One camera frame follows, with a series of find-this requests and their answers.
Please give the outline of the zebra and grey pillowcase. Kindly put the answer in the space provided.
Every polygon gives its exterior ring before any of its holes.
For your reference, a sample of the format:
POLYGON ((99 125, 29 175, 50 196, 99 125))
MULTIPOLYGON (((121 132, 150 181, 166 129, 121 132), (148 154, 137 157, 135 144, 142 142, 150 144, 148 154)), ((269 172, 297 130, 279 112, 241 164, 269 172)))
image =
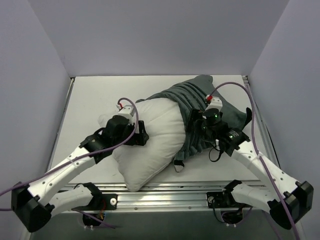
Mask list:
POLYGON ((179 106, 180 113, 185 127, 185 142, 181 150, 173 158, 173 164, 177 173, 185 167, 184 161, 193 157, 197 153, 209 147, 189 147, 189 137, 187 136, 187 121, 192 109, 204 111, 203 117, 207 125, 212 129, 212 148, 217 148, 216 140, 220 139, 223 134, 230 130, 241 132, 252 121, 252 110, 248 107, 245 112, 241 112, 213 86, 213 77, 210 75, 198 75, 192 79, 176 83, 171 87, 154 93, 147 97, 147 100, 166 98, 176 102, 179 106), (222 109, 218 111, 215 108, 206 110, 206 96, 212 95, 219 97, 222 101, 222 109))

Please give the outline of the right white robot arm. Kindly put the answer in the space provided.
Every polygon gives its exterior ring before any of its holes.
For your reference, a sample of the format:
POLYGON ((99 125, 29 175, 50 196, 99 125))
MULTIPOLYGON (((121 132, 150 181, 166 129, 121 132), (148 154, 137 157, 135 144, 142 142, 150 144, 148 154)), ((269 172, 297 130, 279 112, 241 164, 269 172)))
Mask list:
POLYGON ((250 187, 240 180, 230 182, 222 193, 223 203, 246 204, 269 213, 282 228, 290 230, 311 208, 314 188, 289 176, 260 151, 241 129, 229 127, 217 108, 193 109, 186 130, 198 134, 207 143, 215 144, 220 154, 227 154, 253 173, 266 190, 250 187))

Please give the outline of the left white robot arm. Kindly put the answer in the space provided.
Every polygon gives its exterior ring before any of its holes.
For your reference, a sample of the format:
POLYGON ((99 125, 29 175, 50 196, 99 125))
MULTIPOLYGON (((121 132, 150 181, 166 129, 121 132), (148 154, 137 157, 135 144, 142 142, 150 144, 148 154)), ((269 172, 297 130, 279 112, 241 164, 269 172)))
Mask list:
POLYGON ((100 210, 107 203, 92 182, 68 191, 61 189, 80 173, 97 165, 121 145, 144 146, 149 139, 143 120, 131 123, 119 114, 87 136, 61 163, 43 177, 26 185, 17 183, 11 191, 11 209, 30 233, 44 227, 52 217, 85 208, 100 210))

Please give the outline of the white pillow insert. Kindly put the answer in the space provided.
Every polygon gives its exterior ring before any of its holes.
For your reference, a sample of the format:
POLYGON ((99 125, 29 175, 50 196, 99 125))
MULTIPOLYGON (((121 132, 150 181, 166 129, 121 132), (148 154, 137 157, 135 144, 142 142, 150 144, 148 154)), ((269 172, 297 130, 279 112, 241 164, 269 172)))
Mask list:
POLYGON ((178 103, 155 98, 137 102, 135 106, 149 139, 144 146, 122 145, 112 153, 130 192, 137 192, 164 170, 186 140, 178 103))

